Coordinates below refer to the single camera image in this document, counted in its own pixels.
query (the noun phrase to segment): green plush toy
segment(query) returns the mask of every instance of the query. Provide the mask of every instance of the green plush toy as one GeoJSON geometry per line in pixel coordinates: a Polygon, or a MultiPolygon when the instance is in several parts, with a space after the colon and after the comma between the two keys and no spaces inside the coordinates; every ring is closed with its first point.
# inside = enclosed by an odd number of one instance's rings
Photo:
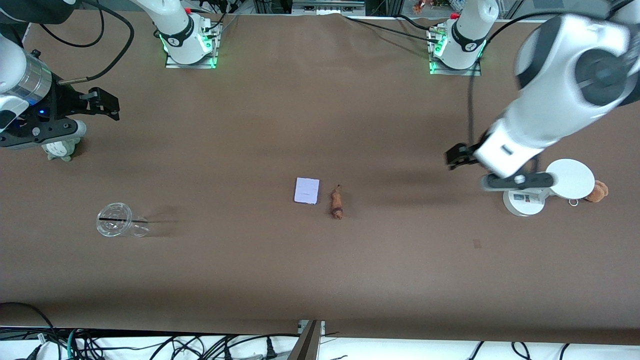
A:
{"type": "Polygon", "coordinates": [[[74,153],[76,144],[79,142],[80,138],[46,143],[42,146],[42,149],[47,153],[47,159],[49,160],[60,158],[63,161],[71,161],[71,154],[74,153]]]}

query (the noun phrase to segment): brown plush toy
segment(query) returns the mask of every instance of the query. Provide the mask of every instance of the brown plush toy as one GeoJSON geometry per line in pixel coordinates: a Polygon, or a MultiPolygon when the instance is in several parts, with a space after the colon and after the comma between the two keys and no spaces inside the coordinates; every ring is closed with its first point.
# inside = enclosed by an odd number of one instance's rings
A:
{"type": "Polygon", "coordinates": [[[609,188],[603,182],[596,180],[596,186],[593,191],[584,198],[588,202],[600,202],[609,194],[609,188]]]}

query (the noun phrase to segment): square paper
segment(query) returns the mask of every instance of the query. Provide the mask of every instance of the square paper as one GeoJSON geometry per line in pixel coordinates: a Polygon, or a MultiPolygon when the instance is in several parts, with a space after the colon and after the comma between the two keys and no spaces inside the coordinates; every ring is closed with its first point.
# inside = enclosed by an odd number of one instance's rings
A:
{"type": "Polygon", "coordinates": [[[293,201],[315,205],[318,202],[318,189],[320,189],[320,180],[299,177],[296,180],[296,193],[293,196],[293,201]]]}

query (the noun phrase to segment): stuffed animal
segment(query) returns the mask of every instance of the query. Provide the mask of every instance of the stuffed animal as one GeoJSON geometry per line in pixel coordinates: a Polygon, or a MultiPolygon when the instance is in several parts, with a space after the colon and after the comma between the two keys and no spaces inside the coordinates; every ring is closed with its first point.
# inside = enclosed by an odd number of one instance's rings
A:
{"type": "Polygon", "coordinates": [[[71,154],[74,153],[76,144],[79,142],[80,138],[46,143],[42,146],[42,149],[47,153],[47,159],[49,160],[60,158],[63,161],[71,161],[71,154]]]}
{"type": "Polygon", "coordinates": [[[588,202],[600,202],[609,194],[609,188],[603,182],[596,180],[596,186],[593,191],[584,198],[588,202]]]}

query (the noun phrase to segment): sticky note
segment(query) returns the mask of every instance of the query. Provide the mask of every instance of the sticky note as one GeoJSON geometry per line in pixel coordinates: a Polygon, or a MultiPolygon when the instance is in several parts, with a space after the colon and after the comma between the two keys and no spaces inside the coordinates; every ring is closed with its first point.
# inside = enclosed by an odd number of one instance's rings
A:
{"type": "Polygon", "coordinates": [[[293,196],[293,201],[315,205],[318,202],[318,189],[320,189],[320,180],[299,177],[296,180],[296,193],[293,196]]]}

